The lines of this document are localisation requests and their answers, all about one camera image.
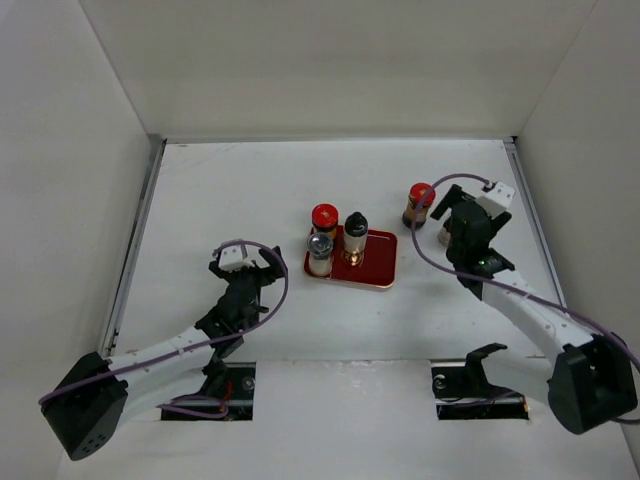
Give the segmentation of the silver lid salt shaker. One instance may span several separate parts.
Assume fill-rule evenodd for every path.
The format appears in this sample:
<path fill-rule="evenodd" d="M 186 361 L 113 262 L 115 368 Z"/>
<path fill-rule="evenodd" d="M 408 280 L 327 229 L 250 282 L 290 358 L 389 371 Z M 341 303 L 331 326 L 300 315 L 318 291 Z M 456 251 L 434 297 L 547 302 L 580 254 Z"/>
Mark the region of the silver lid salt shaker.
<path fill-rule="evenodd" d="M 332 270 L 333 239 L 324 232 L 313 233 L 307 240 L 310 272 L 317 277 L 327 277 Z"/>

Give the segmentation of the red lid chili sauce jar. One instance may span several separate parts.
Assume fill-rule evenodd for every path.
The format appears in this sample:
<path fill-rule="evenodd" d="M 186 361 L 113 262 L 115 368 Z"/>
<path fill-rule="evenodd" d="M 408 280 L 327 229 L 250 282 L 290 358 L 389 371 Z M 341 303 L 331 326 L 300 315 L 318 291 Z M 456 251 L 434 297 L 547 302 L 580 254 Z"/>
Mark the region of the red lid chili sauce jar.
<path fill-rule="evenodd" d="M 430 184 L 419 182 L 412 185 L 402 214 L 404 225 L 408 228 L 414 226 L 415 229 L 420 229 L 426 223 L 429 209 L 435 198 L 436 193 Z"/>

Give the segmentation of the black cap soy sauce bottle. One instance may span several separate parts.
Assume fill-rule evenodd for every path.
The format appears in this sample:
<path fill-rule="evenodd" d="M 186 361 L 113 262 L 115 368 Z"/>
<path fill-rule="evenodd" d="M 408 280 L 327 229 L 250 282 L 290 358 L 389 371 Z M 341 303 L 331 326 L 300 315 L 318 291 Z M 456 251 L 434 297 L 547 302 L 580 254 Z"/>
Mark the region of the black cap soy sauce bottle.
<path fill-rule="evenodd" d="M 343 226 L 343 259 L 350 266 L 362 263 L 368 238 L 368 221 L 359 211 L 350 214 Z"/>

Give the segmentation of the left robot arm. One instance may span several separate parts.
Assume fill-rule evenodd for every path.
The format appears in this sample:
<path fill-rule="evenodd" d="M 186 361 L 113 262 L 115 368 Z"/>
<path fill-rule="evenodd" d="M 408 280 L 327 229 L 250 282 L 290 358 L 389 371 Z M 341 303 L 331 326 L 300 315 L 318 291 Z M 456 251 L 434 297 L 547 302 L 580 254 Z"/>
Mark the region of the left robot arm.
<path fill-rule="evenodd" d="M 278 311 L 262 305 L 263 289 L 277 281 L 290 286 L 279 246 L 227 241 L 214 251 L 209 269 L 226 288 L 193 326 L 142 350 L 110 357 L 87 353 L 40 399 L 41 413 L 70 460 L 95 454 L 122 424 L 150 409 L 179 412 L 186 399 L 219 395 L 226 358 Z"/>

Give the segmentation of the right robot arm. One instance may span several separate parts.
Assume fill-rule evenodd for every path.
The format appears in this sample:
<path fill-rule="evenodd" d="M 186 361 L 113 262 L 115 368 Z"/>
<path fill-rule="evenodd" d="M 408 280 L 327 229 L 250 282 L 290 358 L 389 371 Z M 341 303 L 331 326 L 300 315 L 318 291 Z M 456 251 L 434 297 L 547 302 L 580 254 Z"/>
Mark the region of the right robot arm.
<path fill-rule="evenodd" d="M 474 200 L 451 207 L 446 258 L 460 283 L 507 317 L 550 363 L 542 398 L 559 423 L 583 434 L 632 412 L 638 398 L 626 345 L 574 323 L 538 297 L 490 241 L 511 219 L 492 218 Z"/>

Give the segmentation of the grey lid white label jar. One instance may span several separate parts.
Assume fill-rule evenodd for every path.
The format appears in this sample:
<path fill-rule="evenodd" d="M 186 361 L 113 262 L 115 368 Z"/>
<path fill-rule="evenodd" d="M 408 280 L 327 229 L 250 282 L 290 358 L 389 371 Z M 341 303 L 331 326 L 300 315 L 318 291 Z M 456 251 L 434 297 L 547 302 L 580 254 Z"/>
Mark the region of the grey lid white label jar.
<path fill-rule="evenodd" d="M 450 220 L 447 219 L 438 232 L 438 241 L 443 247 L 447 247 L 449 245 L 450 239 Z"/>

